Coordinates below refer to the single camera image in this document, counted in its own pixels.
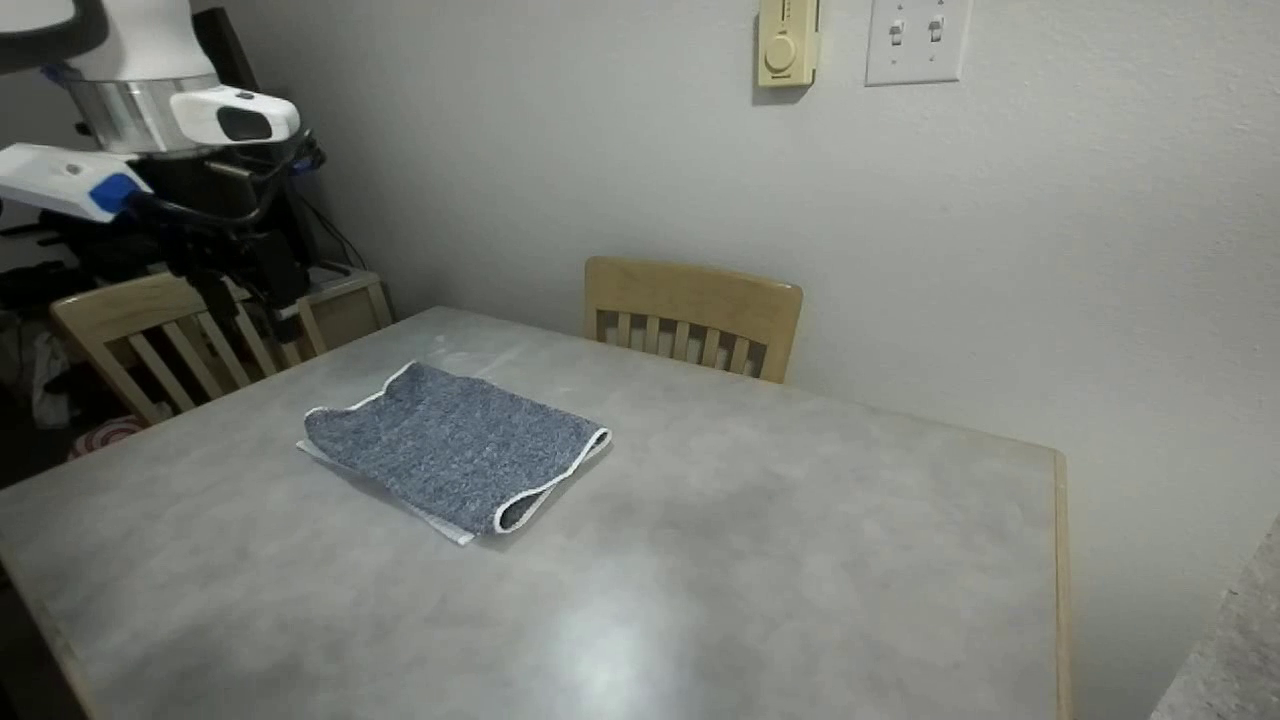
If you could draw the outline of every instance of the wooden chair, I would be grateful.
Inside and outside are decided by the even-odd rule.
[[[349,275],[323,278],[297,303],[281,309],[281,320],[302,320],[311,353],[351,345],[394,325],[385,278],[351,268]]]
[[[585,331],[704,369],[788,376],[801,287],[717,268],[591,254]]]
[[[208,316],[202,292],[168,271],[70,294],[53,303],[53,316],[108,389],[150,425],[305,358],[297,345],[267,345],[244,309],[229,337]],[[150,373],[164,401],[152,401],[134,369]]]

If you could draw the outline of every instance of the folded towel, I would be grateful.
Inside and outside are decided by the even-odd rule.
[[[307,412],[305,426],[315,459],[461,545],[524,529],[614,438],[591,420],[423,365],[351,408]]]

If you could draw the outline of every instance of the table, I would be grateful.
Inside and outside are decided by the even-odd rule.
[[[1207,630],[1172,675],[1151,720],[1275,720],[1280,717],[1280,520],[1223,590]]]
[[[427,358],[615,444],[455,548],[297,451]],[[1059,455],[437,309],[0,496],[94,717],[1063,720]]]

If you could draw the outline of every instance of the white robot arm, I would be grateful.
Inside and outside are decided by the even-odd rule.
[[[283,142],[287,98],[216,79],[190,0],[0,0],[0,73],[53,66],[100,150],[14,142],[0,199],[108,223],[152,192],[134,159],[193,159],[229,142]]]

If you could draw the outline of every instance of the light switch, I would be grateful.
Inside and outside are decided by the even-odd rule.
[[[959,85],[971,0],[878,0],[868,85]]]
[[[815,0],[760,0],[757,85],[810,88],[815,79]]]

